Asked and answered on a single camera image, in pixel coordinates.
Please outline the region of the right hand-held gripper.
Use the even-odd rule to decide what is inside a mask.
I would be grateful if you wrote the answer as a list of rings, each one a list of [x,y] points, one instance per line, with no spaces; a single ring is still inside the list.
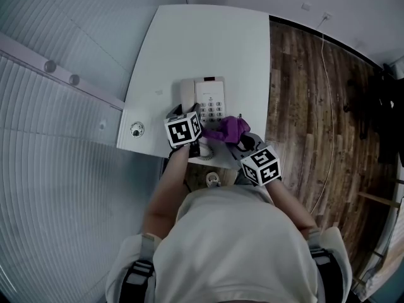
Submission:
[[[258,135],[244,132],[238,143],[227,143],[227,148],[253,184],[264,186],[281,178],[278,155]]]

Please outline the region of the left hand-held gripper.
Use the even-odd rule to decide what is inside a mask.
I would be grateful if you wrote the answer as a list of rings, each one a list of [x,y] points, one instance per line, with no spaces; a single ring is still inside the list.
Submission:
[[[189,158],[200,156],[199,139],[202,128],[200,123],[200,104],[195,103],[189,112],[182,112],[182,105],[174,107],[166,116],[164,126],[171,154],[184,145],[190,145]]]

